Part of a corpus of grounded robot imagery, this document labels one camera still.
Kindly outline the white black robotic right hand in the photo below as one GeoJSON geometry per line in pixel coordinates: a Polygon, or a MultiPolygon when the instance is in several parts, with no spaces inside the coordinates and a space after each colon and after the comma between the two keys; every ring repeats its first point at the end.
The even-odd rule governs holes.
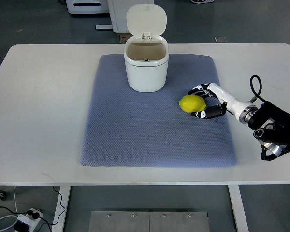
{"type": "Polygon", "coordinates": [[[212,119],[223,116],[226,112],[229,112],[234,115],[239,122],[246,124],[248,123],[248,118],[258,110],[258,108],[251,102],[238,101],[236,97],[216,83],[197,85],[190,90],[188,94],[194,94],[204,99],[210,97],[219,100],[219,105],[206,107],[202,111],[190,113],[192,116],[201,119],[212,119]]]}

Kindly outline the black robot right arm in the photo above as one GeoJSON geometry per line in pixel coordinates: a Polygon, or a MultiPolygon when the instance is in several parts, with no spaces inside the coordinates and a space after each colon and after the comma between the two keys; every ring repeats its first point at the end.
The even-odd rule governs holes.
{"type": "Polygon", "coordinates": [[[290,153],[290,114],[269,101],[259,109],[252,109],[246,116],[248,124],[261,144],[261,159],[272,161],[290,153]]]}

